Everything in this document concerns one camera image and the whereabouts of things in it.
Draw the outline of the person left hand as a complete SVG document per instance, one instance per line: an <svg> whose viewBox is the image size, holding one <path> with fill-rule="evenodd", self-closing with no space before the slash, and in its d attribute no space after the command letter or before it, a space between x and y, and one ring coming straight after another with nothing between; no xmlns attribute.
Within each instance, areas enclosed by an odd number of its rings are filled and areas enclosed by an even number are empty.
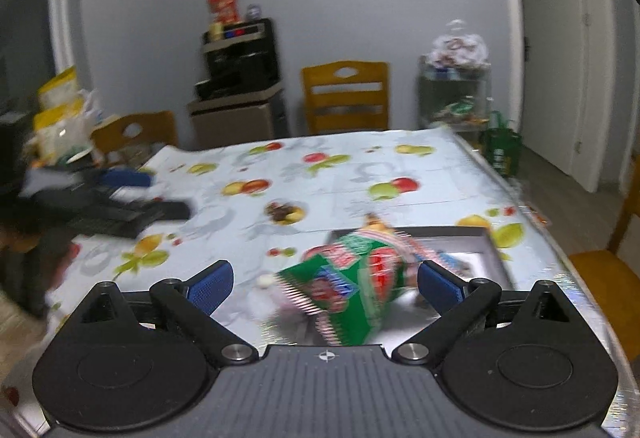
<svg viewBox="0 0 640 438"><path fill-rule="evenodd" d="M1 248L17 251L26 254L29 250L35 249L40 241L40 236L35 234L24 234L10 229L7 225L1 226ZM74 259L79 254L79 245L75 242L68 242L65 250L59 250L53 256L47 258L47 290L54 291L64 282L65 274Z"/></svg>

